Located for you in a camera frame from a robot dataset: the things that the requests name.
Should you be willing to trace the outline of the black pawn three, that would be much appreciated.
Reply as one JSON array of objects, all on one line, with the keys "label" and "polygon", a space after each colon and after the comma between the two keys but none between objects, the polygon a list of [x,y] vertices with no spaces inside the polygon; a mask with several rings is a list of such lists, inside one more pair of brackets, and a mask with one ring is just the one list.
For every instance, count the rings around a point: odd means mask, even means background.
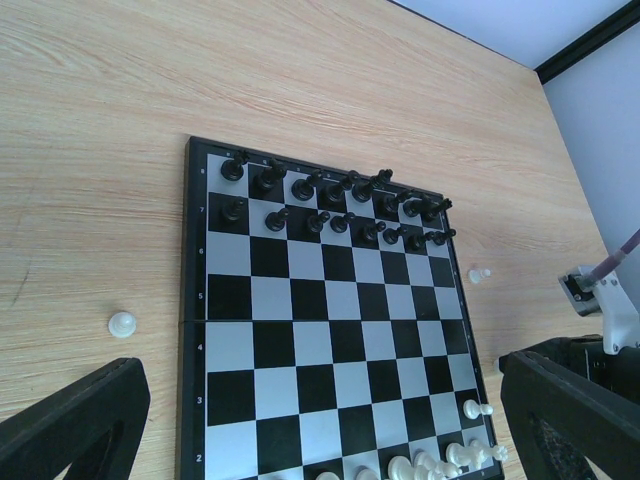
[{"label": "black pawn three", "polygon": [[356,215],[352,212],[347,212],[344,215],[336,215],[331,218],[330,227],[335,233],[345,233],[355,217]]}]

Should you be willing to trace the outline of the black pawn five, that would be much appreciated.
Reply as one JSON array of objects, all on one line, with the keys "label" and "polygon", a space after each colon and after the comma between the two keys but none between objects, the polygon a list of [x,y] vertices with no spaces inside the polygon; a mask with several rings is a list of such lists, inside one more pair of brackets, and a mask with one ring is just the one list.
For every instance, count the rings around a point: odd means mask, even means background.
[{"label": "black pawn five", "polygon": [[411,235],[405,242],[407,252],[422,252],[426,250],[426,243],[433,239],[432,232]]}]

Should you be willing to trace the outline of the black pawn two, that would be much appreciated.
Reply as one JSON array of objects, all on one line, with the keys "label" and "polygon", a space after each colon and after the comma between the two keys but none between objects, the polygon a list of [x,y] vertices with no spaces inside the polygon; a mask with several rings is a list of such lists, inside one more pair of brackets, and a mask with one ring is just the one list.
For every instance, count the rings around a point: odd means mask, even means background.
[{"label": "black pawn two", "polygon": [[331,214],[328,211],[322,211],[314,215],[310,215],[306,220],[306,227],[310,233],[319,234],[326,222],[331,219]]}]

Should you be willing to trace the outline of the black pawn eight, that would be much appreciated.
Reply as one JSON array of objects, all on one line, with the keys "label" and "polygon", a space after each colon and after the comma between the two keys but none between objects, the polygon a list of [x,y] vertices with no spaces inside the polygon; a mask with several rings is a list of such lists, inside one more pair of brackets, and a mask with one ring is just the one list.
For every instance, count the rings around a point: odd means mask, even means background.
[{"label": "black pawn eight", "polygon": [[378,242],[378,235],[385,229],[386,223],[384,221],[369,222],[359,230],[359,239],[363,243],[376,244]]}]

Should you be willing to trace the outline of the black pawn one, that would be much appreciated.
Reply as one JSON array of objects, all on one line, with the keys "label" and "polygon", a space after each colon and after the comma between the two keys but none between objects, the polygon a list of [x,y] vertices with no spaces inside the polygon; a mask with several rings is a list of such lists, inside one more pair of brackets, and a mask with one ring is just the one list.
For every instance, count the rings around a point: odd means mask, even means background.
[{"label": "black pawn one", "polygon": [[265,226],[272,232],[282,231],[287,224],[288,217],[289,210],[287,208],[272,211],[265,218]]}]

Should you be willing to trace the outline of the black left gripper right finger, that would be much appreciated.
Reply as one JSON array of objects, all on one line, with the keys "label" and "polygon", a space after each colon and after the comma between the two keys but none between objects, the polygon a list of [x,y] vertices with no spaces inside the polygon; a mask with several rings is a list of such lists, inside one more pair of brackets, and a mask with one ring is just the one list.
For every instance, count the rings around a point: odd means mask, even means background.
[{"label": "black left gripper right finger", "polygon": [[532,351],[506,357],[501,402],[529,479],[639,477],[639,398],[627,400]]}]

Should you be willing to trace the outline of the black pawn six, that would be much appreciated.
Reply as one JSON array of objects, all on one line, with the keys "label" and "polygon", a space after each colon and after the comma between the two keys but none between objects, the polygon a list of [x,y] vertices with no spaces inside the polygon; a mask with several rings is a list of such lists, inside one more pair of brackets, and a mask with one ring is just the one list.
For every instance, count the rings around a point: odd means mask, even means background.
[{"label": "black pawn six", "polygon": [[455,229],[432,232],[431,241],[437,246],[443,246],[449,240],[455,237],[456,234],[457,234],[457,231]]}]

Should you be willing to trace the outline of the white king piece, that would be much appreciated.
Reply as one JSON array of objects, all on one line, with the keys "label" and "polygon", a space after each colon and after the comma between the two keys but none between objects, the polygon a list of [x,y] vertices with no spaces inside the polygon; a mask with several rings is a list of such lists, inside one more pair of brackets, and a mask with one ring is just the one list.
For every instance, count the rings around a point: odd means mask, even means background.
[{"label": "white king piece", "polygon": [[379,480],[375,471],[369,468],[362,468],[356,475],[355,480]]}]

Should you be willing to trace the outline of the white chess piece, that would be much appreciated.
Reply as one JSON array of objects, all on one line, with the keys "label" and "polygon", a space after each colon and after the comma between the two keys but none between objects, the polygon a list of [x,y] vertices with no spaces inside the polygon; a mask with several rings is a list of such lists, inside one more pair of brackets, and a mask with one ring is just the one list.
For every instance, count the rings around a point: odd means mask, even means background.
[{"label": "white chess piece", "polygon": [[463,403],[463,413],[470,419],[475,420],[480,416],[491,416],[494,408],[490,404],[478,403],[473,399],[468,399]]}]

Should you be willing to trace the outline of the white rook h1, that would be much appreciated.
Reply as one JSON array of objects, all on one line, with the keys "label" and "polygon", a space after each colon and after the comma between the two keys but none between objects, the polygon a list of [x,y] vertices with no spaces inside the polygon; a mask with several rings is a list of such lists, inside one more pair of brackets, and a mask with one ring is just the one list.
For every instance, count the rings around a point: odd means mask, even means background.
[{"label": "white rook h1", "polygon": [[507,448],[502,445],[491,447],[480,440],[472,440],[469,446],[451,443],[446,448],[447,461],[458,467],[472,465],[474,468],[480,469],[482,464],[490,458],[499,462],[506,461],[508,459]]}]

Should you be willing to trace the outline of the white queen piece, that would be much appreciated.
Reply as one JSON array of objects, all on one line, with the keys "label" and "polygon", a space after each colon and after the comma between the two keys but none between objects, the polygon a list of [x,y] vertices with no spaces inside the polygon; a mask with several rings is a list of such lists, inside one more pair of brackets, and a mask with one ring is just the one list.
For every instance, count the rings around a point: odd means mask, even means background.
[{"label": "white queen piece", "polygon": [[333,472],[325,471],[320,473],[315,480],[340,480],[340,477]]}]

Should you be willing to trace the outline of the black pawn four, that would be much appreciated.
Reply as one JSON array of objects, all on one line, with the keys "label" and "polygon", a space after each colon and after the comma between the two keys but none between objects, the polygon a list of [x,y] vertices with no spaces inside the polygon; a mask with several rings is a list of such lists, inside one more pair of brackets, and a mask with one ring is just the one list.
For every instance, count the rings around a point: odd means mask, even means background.
[{"label": "black pawn four", "polygon": [[404,237],[406,233],[406,228],[404,226],[399,226],[395,229],[387,228],[383,232],[383,239],[389,245],[395,245],[398,241]]}]

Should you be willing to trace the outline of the black pawn seven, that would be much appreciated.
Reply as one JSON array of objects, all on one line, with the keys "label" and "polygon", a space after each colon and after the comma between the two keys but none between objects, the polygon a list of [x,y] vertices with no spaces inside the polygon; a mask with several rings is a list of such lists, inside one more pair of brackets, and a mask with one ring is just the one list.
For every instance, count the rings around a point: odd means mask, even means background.
[{"label": "black pawn seven", "polygon": [[226,202],[221,208],[222,220],[228,225],[237,223],[242,217],[245,206],[246,201],[240,196]]}]

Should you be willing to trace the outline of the white knight g1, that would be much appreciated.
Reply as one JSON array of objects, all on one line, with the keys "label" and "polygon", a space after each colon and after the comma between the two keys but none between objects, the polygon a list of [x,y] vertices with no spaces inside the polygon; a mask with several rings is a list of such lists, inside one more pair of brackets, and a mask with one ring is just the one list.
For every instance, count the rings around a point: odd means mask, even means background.
[{"label": "white knight g1", "polygon": [[429,453],[419,450],[414,458],[415,479],[445,480],[455,479],[462,470],[453,463],[435,460]]}]

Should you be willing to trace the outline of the white pawn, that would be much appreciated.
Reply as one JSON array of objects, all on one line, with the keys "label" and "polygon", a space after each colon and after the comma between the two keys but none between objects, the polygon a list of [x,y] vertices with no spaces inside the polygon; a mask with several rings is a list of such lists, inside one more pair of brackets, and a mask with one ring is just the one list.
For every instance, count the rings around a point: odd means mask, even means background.
[{"label": "white pawn", "polygon": [[115,313],[108,321],[108,330],[116,338],[128,338],[137,328],[135,316],[126,311]]},{"label": "white pawn", "polygon": [[491,275],[491,270],[487,268],[470,269],[468,272],[468,278],[473,284],[479,284],[485,279],[490,278]]}]

